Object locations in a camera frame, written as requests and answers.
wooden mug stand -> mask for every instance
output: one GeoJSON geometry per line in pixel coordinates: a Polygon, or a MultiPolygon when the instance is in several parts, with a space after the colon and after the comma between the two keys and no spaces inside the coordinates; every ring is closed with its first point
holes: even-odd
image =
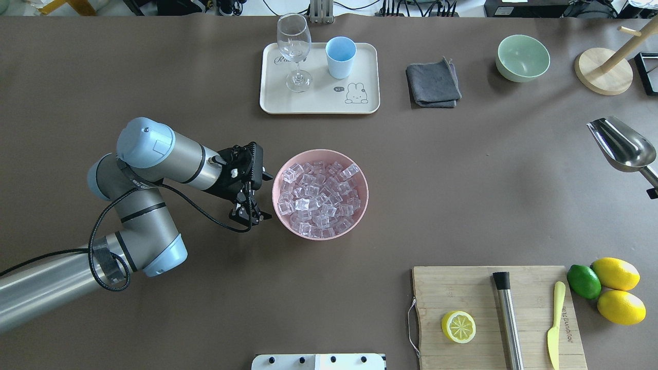
{"type": "Polygon", "coordinates": [[[633,70],[625,58],[646,38],[658,33],[658,17],[652,19],[640,31],[626,27],[619,27],[619,30],[633,37],[618,51],[595,47],[585,50],[574,63],[578,79],[588,89],[601,95],[619,95],[630,87],[633,70]]]}

metal ice scoop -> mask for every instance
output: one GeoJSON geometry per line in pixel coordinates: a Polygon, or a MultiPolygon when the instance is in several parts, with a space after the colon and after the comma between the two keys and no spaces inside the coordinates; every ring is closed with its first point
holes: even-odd
{"type": "Polygon", "coordinates": [[[651,199],[658,198],[658,174],[649,167],[656,159],[653,145],[615,116],[593,120],[587,124],[608,163],[623,172],[639,171],[653,186],[647,190],[651,199]]]}

lemon slice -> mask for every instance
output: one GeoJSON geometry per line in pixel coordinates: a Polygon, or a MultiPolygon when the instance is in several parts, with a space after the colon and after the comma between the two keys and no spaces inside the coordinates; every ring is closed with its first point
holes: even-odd
{"type": "Polygon", "coordinates": [[[450,311],[441,319],[441,329],[453,342],[468,343],[475,337],[475,320],[464,311],[450,311]]]}

stainless steel muddler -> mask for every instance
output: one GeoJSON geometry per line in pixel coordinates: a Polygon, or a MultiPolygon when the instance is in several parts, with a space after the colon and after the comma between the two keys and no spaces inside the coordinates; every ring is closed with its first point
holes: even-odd
{"type": "Polygon", "coordinates": [[[498,290],[500,312],[503,314],[503,322],[505,323],[505,338],[507,339],[507,348],[509,349],[509,366],[511,366],[512,370],[523,370],[519,332],[517,331],[517,321],[514,316],[514,307],[512,306],[512,291],[509,288],[509,272],[493,273],[493,281],[498,290]]]}

yellow knife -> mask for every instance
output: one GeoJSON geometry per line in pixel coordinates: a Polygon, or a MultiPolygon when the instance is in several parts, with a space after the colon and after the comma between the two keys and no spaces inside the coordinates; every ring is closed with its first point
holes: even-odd
{"type": "Polygon", "coordinates": [[[555,370],[560,370],[558,350],[560,344],[560,316],[562,316],[562,306],[565,304],[566,291],[565,283],[561,281],[555,283],[553,291],[553,327],[548,329],[548,333],[546,333],[548,356],[551,358],[551,364],[555,370]]]}

